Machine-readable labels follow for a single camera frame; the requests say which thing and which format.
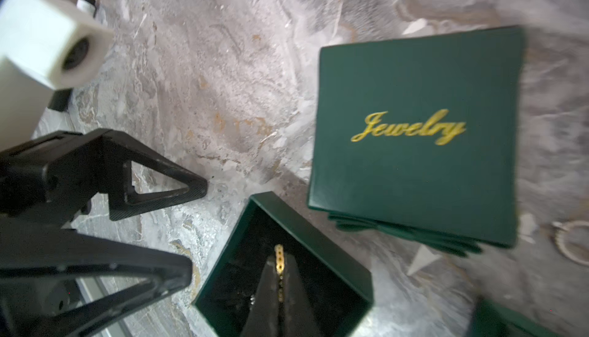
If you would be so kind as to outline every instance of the silver ring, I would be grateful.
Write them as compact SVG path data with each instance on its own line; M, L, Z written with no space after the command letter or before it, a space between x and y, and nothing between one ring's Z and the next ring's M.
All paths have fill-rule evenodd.
M589 259L579 258L576 254L572 253L566 245L564 237L574 228L586 227L589 228L589 221L575 220L566 223L553 222L552 225L557 228L556 234L554 235L554 243L558 250L568 259L575 263L589 267Z

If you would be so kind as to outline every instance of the stack of green boxes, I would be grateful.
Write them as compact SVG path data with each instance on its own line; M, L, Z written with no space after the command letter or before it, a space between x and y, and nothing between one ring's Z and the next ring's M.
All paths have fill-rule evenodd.
M321 50L310 208L465 256L516 240L519 27Z

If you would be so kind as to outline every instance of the gray marble countertop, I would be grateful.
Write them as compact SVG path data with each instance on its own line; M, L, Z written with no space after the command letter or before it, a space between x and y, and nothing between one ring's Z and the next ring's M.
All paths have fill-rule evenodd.
M589 334L589 268L560 256L554 220L587 218L589 0L98 0L115 31L100 74L56 129L125 131L210 180L185 205L110 222L104 196L80 232L188 255L193 284L126 319L135 336L213 336L191 306L249 195L273 190L372 272L361 336L462 336L478 295L565 336ZM319 49L328 44L522 24L518 200L539 228L512 250L485 246L407 276L418 245L335 230L305 208ZM134 169L138 191L168 187ZM109 280L120 288L124 279Z

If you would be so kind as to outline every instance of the green jewelry box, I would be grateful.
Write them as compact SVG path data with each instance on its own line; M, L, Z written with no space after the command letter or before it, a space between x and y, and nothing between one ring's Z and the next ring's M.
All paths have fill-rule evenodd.
M321 49L309 208L458 256L517 239L520 27Z
M294 256L324 337L348 336L373 304L372 276L273 192L250 196L194 305L219 337L238 337L274 246Z
M559 337L524 315L490 300L475 309L466 337Z

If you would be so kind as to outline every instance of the open jewelry box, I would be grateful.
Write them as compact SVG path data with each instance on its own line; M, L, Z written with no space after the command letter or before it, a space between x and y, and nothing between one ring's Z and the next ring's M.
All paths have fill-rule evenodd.
M348 336L373 304L370 271L273 192L250 196L195 300L219 337L238 337L275 245L294 256L323 337Z

